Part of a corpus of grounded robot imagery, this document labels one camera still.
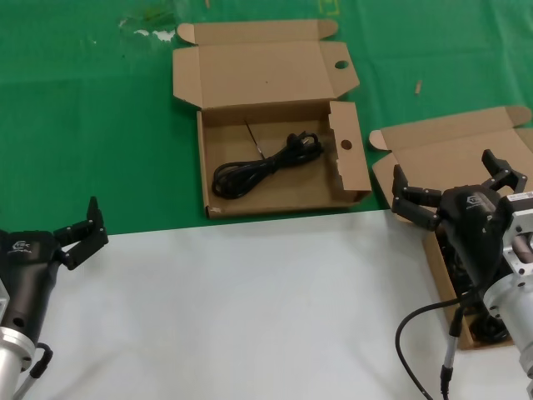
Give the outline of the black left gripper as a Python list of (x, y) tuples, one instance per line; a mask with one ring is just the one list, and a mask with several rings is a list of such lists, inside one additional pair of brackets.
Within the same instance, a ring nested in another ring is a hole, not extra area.
[(1, 281), (9, 301), (1, 326), (38, 338), (61, 263), (72, 271), (108, 244), (96, 197), (86, 219), (45, 231), (1, 232)]

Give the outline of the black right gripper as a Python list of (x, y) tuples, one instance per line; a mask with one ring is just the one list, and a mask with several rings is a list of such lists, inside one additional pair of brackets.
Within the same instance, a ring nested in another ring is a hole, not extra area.
[(527, 176), (490, 149), (481, 161), (491, 175), (482, 186), (454, 187), (443, 193), (410, 186), (401, 166), (395, 165), (391, 210), (426, 230), (436, 230), (441, 223), (470, 280), (478, 288), (488, 288), (501, 274), (503, 231), (495, 216), (501, 199), (497, 191), (509, 187), (513, 193), (523, 193)]

